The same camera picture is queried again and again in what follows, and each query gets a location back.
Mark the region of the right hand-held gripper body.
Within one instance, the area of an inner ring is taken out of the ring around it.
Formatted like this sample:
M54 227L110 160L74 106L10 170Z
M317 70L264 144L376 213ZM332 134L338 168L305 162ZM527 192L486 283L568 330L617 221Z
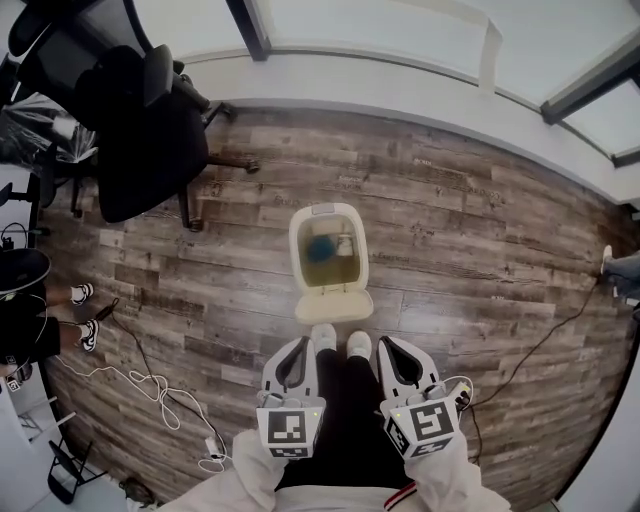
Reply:
M404 460L445 449L459 433L454 399L442 383L380 404L383 430Z

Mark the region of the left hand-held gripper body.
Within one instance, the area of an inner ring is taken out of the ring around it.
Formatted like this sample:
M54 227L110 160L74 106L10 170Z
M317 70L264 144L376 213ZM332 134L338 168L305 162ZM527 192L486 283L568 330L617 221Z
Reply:
M262 392L256 409L265 450L276 459L311 458L322 425L324 399Z

